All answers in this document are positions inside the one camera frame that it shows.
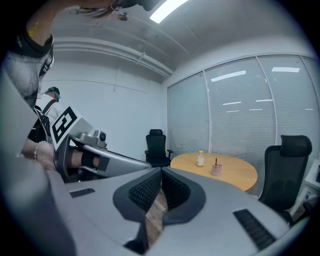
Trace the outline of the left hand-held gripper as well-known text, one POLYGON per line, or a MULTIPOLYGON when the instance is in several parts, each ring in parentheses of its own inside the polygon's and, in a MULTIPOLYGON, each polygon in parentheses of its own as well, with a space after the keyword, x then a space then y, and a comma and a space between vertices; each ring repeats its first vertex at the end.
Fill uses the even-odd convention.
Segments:
POLYGON ((106 133, 67 107, 51 126, 54 166, 64 182, 89 181, 152 168, 148 162, 107 150, 106 133))

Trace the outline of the white curved desk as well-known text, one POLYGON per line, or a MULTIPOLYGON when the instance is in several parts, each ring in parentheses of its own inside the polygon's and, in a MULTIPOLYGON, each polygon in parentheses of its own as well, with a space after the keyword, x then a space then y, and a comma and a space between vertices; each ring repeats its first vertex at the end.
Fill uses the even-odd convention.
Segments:
POLYGON ((310 200, 320 201, 320 183, 316 182, 316 173, 319 165, 320 159, 315 159, 302 183, 302 192, 298 198, 299 206, 310 200))

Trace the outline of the person's left hand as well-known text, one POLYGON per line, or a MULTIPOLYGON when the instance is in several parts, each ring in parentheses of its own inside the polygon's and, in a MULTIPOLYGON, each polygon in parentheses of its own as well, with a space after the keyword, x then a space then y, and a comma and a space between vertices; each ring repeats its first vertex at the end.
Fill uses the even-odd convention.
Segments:
MULTIPOLYGON (((82 166, 83 152, 74 150, 67 160, 67 168, 77 169, 82 166)), ((57 171, 54 163, 54 146, 49 143, 41 143, 36 159, 46 171, 57 171)))

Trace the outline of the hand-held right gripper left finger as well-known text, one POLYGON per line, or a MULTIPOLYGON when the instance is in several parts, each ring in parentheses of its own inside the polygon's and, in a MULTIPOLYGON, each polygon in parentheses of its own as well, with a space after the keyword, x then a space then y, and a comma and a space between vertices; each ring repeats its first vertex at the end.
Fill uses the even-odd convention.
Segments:
POLYGON ((163 256, 159 242, 148 248, 146 212, 131 200, 130 192, 149 192, 160 178, 159 168, 67 184, 57 172, 47 174, 76 256, 163 256))

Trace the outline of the person's torso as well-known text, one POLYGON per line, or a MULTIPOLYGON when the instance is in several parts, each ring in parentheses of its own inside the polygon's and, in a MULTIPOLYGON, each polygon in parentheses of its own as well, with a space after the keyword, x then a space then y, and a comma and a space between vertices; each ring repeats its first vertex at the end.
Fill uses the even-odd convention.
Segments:
POLYGON ((1 69, 19 92, 26 104, 33 109, 40 90, 40 83, 54 63, 53 21, 61 11, 78 6, 97 17, 108 16, 120 8, 117 0, 46 0, 22 26, 13 46, 7 51, 1 69), (38 21, 34 36, 28 30, 38 21))

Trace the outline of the person's left forearm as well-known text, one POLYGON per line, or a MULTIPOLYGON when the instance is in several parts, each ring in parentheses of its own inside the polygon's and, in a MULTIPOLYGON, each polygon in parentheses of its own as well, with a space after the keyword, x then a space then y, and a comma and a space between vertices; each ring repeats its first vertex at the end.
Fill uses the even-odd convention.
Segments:
POLYGON ((34 142, 30 139, 27 139, 24 143, 21 153, 25 158, 36 160, 40 145, 40 142, 34 142))

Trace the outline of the yellow pendant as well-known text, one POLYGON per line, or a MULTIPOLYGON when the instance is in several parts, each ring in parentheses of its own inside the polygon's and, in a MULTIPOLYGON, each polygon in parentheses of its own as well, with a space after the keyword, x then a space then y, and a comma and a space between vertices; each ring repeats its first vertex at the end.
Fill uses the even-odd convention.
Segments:
POLYGON ((33 24, 33 26, 28 30, 27 33, 28 33, 28 36, 29 36, 29 37, 33 37, 33 36, 34 36, 35 30, 36 30, 38 24, 39 24, 39 22, 36 21, 36 22, 33 24))

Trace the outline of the glass partition with blinds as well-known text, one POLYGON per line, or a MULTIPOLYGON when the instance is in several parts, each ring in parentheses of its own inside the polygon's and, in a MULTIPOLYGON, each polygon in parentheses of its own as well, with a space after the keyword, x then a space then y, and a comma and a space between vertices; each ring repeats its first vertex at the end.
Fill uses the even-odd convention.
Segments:
POLYGON ((167 90, 167 146, 178 156, 200 150, 253 165, 258 197, 264 154, 283 135, 312 143, 320 157, 320 61, 303 55, 256 55, 203 70, 167 90))

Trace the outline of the black office chair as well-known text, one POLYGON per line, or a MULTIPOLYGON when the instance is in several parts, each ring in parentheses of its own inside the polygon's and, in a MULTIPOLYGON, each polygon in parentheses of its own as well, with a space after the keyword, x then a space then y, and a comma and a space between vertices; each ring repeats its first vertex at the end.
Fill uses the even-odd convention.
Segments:
POLYGON ((145 159, 154 168, 168 167, 171 164, 171 154, 174 151, 166 149, 166 138, 161 129, 151 129, 146 136, 145 159))
POLYGON ((312 143, 305 135, 280 137, 281 145, 272 145, 265 150, 265 178, 258 200, 292 226, 294 221, 288 209, 296 202, 312 152, 312 143))

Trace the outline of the long ceiling light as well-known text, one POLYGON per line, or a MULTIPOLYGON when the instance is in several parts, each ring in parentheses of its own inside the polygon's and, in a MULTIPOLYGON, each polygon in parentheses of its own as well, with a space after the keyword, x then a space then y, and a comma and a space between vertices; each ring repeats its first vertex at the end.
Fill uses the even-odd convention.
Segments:
POLYGON ((160 24, 177 8, 185 4, 188 0, 166 0, 151 16, 150 20, 160 24))

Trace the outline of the white ceiling pipe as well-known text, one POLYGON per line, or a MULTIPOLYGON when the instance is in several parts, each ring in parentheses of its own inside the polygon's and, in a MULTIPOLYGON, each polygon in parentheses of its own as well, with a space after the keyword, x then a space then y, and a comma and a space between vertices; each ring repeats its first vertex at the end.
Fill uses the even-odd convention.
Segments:
POLYGON ((165 78, 170 77, 174 71, 146 55, 145 52, 134 50, 130 47, 89 37, 56 37, 54 49, 58 51, 83 51, 100 53, 117 57, 150 69, 165 78))

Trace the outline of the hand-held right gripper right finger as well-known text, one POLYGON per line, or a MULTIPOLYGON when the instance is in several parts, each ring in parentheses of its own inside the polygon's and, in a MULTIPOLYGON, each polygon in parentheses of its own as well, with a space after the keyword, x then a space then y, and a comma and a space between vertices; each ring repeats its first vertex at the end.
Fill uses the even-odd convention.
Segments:
POLYGON ((168 210, 147 256, 276 255, 289 231, 269 207, 226 182, 164 168, 168 210))

